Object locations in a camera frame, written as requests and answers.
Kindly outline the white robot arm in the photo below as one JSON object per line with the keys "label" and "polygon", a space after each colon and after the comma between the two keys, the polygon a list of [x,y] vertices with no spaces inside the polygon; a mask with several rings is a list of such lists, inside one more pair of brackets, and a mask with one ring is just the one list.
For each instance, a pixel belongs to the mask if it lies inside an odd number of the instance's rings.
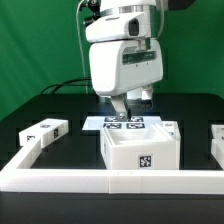
{"label": "white robot arm", "polygon": [[166,11],[184,10],[196,0],[82,0],[93,15],[84,20],[90,73],[97,95],[108,97],[120,121],[129,106],[152,99],[152,84],[163,77],[158,37]]}

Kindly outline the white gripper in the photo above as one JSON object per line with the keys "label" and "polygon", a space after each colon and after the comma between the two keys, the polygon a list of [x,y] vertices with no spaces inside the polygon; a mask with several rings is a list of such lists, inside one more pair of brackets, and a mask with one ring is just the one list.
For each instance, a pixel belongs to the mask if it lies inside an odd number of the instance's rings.
{"label": "white gripper", "polygon": [[153,86],[163,77],[160,44],[151,40],[149,50],[138,50],[136,40],[94,43],[89,51],[93,89],[99,96],[112,96],[119,121],[126,121],[124,93],[142,88],[142,100],[153,99]]}

